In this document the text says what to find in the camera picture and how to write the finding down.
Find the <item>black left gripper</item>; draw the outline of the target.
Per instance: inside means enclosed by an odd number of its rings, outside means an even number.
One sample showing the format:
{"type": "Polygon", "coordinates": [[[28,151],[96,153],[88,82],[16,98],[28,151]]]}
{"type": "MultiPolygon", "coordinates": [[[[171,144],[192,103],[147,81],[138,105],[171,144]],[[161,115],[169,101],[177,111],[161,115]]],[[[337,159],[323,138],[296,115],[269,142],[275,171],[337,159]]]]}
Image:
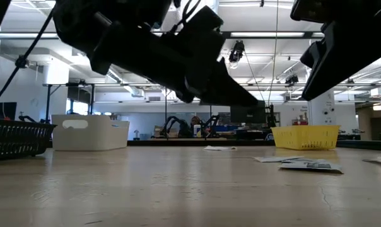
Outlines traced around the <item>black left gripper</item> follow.
{"type": "Polygon", "coordinates": [[[97,36],[91,48],[93,71],[105,74],[111,65],[177,92],[184,102],[196,96],[202,102],[222,106],[251,107],[258,100],[229,74],[225,59],[196,62],[164,44],[161,36],[118,21],[92,24],[97,36]]]}

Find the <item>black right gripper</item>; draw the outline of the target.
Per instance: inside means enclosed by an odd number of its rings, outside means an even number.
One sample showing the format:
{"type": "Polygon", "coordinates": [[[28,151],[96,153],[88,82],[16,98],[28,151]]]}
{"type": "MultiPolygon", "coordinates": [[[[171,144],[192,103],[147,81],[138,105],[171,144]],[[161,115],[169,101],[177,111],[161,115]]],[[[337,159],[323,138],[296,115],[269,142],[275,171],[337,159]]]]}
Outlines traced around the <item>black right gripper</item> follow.
{"type": "Polygon", "coordinates": [[[312,69],[306,101],[381,58],[381,0],[295,0],[290,18],[323,24],[324,38],[300,57],[312,69]]]}

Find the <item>small white packet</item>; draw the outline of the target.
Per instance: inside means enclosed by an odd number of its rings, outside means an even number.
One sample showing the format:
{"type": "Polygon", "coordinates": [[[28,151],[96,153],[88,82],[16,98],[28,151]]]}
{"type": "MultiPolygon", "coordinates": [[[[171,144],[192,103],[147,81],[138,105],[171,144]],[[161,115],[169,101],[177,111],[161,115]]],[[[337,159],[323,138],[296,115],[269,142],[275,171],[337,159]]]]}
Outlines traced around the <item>small white packet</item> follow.
{"type": "Polygon", "coordinates": [[[302,156],[253,157],[253,159],[255,159],[256,161],[261,162],[261,163],[277,163],[277,162],[283,162],[283,161],[295,160],[295,159],[299,159],[299,158],[302,158],[302,156]]]}
{"type": "Polygon", "coordinates": [[[203,148],[205,151],[234,151],[237,150],[237,147],[230,146],[230,147],[223,147],[223,146],[206,146],[203,148]]]}

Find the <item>white antiseptic towelette packet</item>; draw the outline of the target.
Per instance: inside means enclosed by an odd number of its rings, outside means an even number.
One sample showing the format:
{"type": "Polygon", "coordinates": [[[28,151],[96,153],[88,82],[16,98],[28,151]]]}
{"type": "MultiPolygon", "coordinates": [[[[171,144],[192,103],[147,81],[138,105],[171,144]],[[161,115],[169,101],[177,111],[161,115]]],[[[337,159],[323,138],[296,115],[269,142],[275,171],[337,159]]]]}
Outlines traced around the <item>white antiseptic towelette packet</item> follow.
{"type": "Polygon", "coordinates": [[[343,170],[340,165],[335,163],[330,163],[326,160],[308,160],[308,159],[297,159],[291,161],[282,162],[279,165],[280,169],[284,170],[304,170],[313,172],[329,172],[343,174],[343,170]]]}

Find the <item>black computer monitor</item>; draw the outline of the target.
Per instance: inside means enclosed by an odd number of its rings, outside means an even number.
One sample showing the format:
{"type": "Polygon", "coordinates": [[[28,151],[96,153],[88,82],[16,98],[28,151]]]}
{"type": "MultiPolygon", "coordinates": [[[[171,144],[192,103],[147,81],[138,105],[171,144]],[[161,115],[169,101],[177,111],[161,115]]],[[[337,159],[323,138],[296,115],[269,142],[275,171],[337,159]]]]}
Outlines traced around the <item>black computer monitor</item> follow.
{"type": "Polygon", "coordinates": [[[233,123],[265,124],[266,109],[264,107],[230,107],[230,120],[233,123]]]}

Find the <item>person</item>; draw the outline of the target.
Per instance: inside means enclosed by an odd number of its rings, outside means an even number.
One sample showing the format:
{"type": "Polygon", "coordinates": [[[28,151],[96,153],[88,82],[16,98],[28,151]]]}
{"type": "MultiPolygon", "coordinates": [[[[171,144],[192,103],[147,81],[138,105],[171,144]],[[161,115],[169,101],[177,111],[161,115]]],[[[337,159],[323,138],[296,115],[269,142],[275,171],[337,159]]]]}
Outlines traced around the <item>person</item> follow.
{"type": "Polygon", "coordinates": [[[201,137],[201,120],[198,116],[193,116],[191,118],[191,127],[193,131],[193,136],[194,137],[201,137]]]}

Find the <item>white round column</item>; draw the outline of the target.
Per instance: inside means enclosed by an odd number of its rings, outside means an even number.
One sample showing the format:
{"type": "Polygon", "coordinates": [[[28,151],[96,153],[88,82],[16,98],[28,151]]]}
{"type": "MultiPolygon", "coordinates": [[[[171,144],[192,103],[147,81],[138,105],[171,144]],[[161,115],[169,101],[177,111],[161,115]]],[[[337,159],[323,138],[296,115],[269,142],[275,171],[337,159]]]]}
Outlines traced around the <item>white round column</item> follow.
{"type": "Polygon", "coordinates": [[[310,125],[335,125],[335,98],[334,90],[330,89],[308,102],[310,125]]]}

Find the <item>yellow plastic basket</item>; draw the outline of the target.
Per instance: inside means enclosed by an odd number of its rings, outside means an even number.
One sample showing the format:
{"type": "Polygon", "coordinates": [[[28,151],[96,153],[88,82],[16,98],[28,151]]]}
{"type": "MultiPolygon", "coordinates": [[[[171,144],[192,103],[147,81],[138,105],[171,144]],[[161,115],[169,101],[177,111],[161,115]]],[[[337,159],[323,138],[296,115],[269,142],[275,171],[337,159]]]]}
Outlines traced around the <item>yellow plastic basket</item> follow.
{"type": "Polygon", "coordinates": [[[277,148],[294,150],[335,149],[339,125],[293,125],[272,128],[277,148]]]}

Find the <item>white plastic bin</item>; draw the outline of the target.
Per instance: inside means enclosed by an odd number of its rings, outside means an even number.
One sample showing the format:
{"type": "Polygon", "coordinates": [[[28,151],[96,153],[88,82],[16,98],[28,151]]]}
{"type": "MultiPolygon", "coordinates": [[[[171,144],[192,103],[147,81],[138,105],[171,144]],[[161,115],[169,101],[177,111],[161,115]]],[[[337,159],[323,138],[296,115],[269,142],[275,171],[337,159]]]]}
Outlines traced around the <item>white plastic bin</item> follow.
{"type": "Polygon", "coordinates": [[[129,121],[108,115],[52,115],[56,151],[106,151],[127,146],[129,121]]]}

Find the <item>black plastic basket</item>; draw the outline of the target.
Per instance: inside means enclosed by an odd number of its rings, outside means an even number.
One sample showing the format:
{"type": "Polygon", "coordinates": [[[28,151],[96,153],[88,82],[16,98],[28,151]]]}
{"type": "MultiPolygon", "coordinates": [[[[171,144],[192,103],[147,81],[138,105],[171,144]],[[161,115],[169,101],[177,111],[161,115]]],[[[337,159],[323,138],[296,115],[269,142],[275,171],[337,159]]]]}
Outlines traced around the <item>black plastic basket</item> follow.
{"type": "Polygon", "coordinates": [[[43,154],[55,125],[0,119],[0,160],[43,154]]]}

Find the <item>black metal table frame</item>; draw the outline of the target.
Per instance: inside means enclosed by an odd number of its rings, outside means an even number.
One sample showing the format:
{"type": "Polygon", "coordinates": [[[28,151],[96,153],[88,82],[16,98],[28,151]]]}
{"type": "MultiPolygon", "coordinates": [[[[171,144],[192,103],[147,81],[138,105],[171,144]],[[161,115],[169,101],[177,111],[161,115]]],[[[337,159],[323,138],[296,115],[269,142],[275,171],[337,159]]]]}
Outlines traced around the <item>black metal table frame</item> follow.
{"type": "MultiPolygon", "coordinates": [[[[128,146],[274,146],[274,141],[236,141],[236,140],[149,140],[149,141],[128,141],[128,146]]],[[[337,148],[368,149],[381,151],[381,141],[357,141],[341,140],[336,143],[337,148]]]]}

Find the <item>black wall monitor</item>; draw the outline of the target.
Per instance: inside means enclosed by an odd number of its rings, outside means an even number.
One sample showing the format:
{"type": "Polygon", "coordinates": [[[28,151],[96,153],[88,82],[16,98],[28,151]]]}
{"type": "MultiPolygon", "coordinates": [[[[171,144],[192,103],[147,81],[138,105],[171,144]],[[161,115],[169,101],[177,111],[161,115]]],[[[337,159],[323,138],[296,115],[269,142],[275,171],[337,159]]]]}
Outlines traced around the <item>black wall monitor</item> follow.
{"type": "Polygon", "coordinates": [[[16,102],[0,102],[0,119],[15,120],[16,102]]]}

